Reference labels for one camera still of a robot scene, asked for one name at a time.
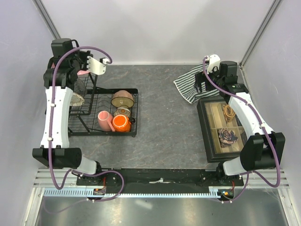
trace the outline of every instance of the glass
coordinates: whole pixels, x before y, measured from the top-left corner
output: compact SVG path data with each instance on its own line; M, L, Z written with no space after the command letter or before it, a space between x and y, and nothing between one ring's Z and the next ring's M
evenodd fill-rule
M237 115L234 116L231 108L226 105L224 101L205 103L215 153L240 152L247 141L246 132Z

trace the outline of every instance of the brown cord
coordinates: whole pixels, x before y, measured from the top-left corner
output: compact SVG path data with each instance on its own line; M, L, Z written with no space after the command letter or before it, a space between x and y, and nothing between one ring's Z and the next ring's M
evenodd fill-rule
M235 112L230 105L223 106L223 114L227 122L231 122L235 118Z

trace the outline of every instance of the tray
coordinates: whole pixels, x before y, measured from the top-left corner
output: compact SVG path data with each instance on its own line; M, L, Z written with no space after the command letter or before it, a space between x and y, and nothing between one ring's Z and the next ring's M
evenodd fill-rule
M245 130L237 115L230 122L225 120L222 111L224 105L226 102L222 97L204 98L198 102L198 116L208 162L220 162L239 157L240 151L247 141ZM233 131L238 138L230 146L221 147L219 131L223 128Z
M138 90L137 89L104 89L96 86L97 75L89 74L80 77L86 85L87 94L82 106L70 107L68 121L69 136L133 136L137 134L138 122ZM126 90L133 95L135 104L129 110L135 119L129 132L102 131L98 124L98 113L108 111L113 114L116 107L111 104L114 93Z

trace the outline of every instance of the mug handle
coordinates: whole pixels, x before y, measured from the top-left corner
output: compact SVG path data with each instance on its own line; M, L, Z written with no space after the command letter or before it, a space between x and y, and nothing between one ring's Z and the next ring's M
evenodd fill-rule
M130 124L134 124L136 120L133 117L129 117Z
M111 130L112 130L113 132L115 132L115 128L113 127L113 125L112 125L112 123L110 122L110 120L107 120L107 122L108 122L108 124L109 124Z

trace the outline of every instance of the striped towel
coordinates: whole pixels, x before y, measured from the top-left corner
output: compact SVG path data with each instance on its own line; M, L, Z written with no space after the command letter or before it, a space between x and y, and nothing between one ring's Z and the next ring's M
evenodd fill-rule
M219 91L217 89L206 91L205 82L202 82L202 92L197 92L194 87L195 74L202 71L203 65L199 65L174 80L174 84L182 97L191 104L203 97L215 97L219 95Z

